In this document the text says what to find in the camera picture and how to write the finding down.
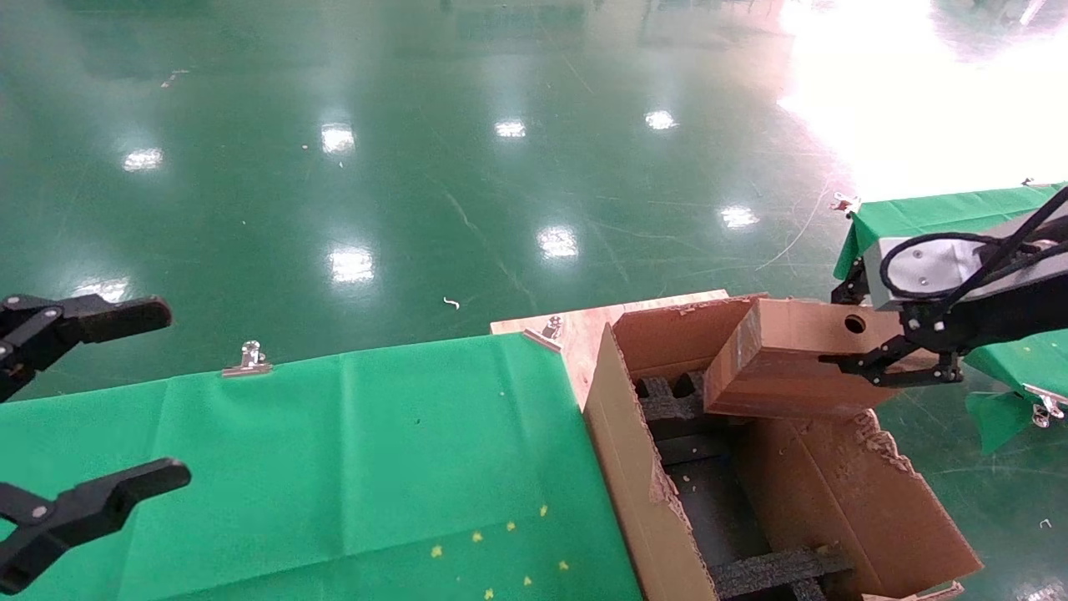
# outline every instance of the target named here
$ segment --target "green table cover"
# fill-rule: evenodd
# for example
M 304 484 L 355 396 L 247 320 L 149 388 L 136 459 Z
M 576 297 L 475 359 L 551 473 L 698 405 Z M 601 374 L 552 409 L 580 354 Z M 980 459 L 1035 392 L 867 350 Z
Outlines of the green table cover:
M 853 215 L 853 224 L 838 255 L 834 274 L 844 279 L 853 259 L 880 237 L 979 232 L 1038 208 L 1064 185 L 862 204 Z M 973 393 L 968 396 L 965 406 L 979 426 L 984 453 L 992 453 L 1031 424 L 1031 406 L 1037 401 L 1034 398 L 1024 400 L 1024 383 L 1068 394 L 1066 350 L 1068 331 L 1059 331 L 981 347 L 964 359 L 965 364 L 1012 389 L 1006 394 Z
M 563 362 L 518 334 L 0 406 L 0 480 L 45 496 L 167 456 L 188 488 L 19 598 L 641 599 Z

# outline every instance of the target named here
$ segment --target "table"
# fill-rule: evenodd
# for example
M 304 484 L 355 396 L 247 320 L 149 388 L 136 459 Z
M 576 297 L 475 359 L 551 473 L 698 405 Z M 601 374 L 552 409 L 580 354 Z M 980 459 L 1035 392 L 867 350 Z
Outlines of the table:
M 187 488 L 19 599 L 641 599 L 564 364 L 521 334 L 0 406 L 0 478 L 49 499 L 167 456 Z

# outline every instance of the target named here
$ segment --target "wooden board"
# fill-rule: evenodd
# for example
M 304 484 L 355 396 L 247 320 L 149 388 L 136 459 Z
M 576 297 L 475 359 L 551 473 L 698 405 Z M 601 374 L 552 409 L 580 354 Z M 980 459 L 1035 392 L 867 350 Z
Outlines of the wooden board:
M 600 348 L 601 335 L 604 333 L 604 325 L 614 326 L 625 313 L 629 312 L 692 305 L 726 297 L 725 289 L 712 289 L 653 300 L 640 300 L 638 303 L 557 314 L 564 320 L 557 343 L 563 347 L 564 365 L 567 366 L 567 375 L 571 379 L 571 388 L 575 390 L 575 398 L 579 401 L 579 408 L 586 406 L 590 382 L 594 378 L 594 367 L 597 365 L 597 351 Z M 551 317 L 553 316 L 493 322 L 489 325 L 489 331 L 492 334 L 511 334 L 528 329 L 541 332 Z

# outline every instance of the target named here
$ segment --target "cardboard box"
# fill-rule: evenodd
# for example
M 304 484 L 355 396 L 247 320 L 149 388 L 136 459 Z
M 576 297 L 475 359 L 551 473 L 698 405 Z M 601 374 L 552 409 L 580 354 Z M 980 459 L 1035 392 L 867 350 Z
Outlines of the cardboard box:
M 603 331 L 585 418 L 649 601 L 718 597 L 691 524 L 703 516 L 688 515 L 693 507 L 686 507 L 665 473 L 632 382 L 708 366 L 754 304 L 764 306 L 751 296 L 627 313 Z M 767 323 L 761 341 L 773 341 Z M 854 566 L 829 597 L 901 599 L 981 569 L 874 413 L 754 420 L 732 431 L 729 463 L 770 549 L 837 545 Z M 953 595 L 955 589 L 940 598 Z
M 901 334 L 898 314 L 794 299 L 739 299 L 731 305 L 672 320 L 680 326 L 698 320 L 719 336 L 728 335 L 705 378 L 706 412 L 849 417 L 897 394 L 860 376 L 842 374 L 837 365 L 820 363 L 818 358 L 878 348 Z M 934 355 L 920 351 L 893 367 L 918 369 L 934 363 Z

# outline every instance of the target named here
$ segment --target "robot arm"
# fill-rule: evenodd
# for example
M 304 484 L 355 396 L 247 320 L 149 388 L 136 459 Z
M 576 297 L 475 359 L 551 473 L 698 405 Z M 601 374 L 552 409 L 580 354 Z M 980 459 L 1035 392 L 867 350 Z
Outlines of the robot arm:
M 901 334 L 862 355 L 820 360 L 876 386 L 960 382 L 958 360 L 973 349 L 1068 329 L 1068 188 L 1030 215 L 981 234 L 884 237 L 853 262 L 831 302 L 865 296 L 900 315 Z M 927 368 L 892 367 L 921 349 Z
M 79 343 L 106 343 L 170 325 L 170 309 L 155 296 L 119 304 L 96 295 L 9 296 L 0 302 L 0 404 Z M 119 532 L 138 503 L 190 479 L 184 464 L 160 459 L 82 483 L 56 501 L 0 483 L 0 519 L 15 525 L 0 540 L 0 594 L 22 591 L 67 550 Z

